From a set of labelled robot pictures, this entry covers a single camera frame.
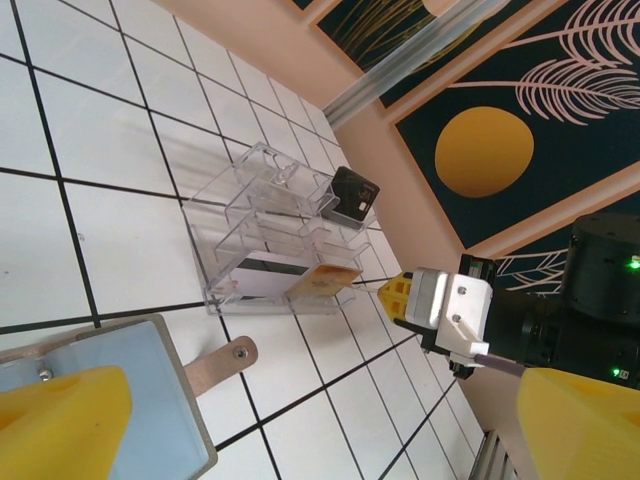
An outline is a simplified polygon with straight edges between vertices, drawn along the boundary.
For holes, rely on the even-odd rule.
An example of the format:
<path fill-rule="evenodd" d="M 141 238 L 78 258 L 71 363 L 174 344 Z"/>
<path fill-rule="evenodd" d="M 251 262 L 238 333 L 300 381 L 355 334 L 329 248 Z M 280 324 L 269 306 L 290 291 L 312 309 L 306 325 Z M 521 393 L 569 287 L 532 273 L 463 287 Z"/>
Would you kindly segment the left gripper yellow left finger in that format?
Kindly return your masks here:
<path fill-rule="evenodd" d="M 106 479 L 132 414 L 116 366 L 92 368 L 1 394 L 3 479 Z"/>

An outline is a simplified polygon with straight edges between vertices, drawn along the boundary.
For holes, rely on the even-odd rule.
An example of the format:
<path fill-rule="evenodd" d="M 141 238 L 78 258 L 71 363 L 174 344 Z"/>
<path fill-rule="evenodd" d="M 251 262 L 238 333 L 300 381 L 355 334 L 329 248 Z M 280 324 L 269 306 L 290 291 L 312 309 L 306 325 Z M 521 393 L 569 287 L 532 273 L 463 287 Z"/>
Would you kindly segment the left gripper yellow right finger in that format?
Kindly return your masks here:
<path fill-rule="evenodd" d="M 637 479 L 639 392 L 559 370 L 524 371 L 517 415 L 541 479 Z"/>

